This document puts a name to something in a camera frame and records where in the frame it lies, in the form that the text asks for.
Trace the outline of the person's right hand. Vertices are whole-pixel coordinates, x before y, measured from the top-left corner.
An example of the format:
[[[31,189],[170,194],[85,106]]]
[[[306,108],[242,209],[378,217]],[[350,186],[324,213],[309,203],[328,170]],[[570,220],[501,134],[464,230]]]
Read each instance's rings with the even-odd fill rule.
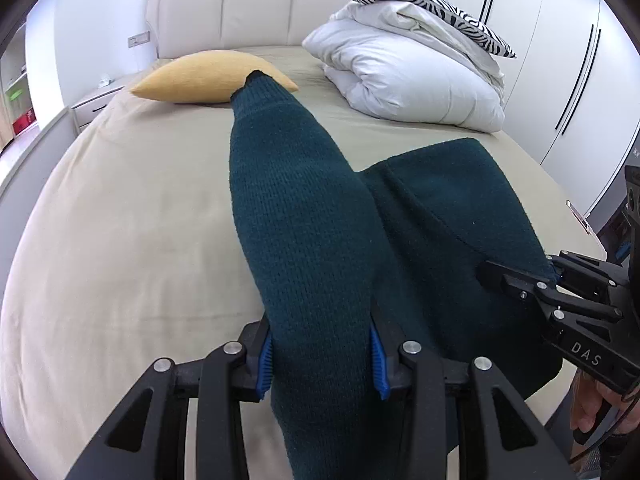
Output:
[[[597,414],[604,402],[618,410],[624,410],[627,407],[619,394],[584,372],[577,373],[572,388],[571,430],[579,429],[584,434],[589,432],[596,424]]]

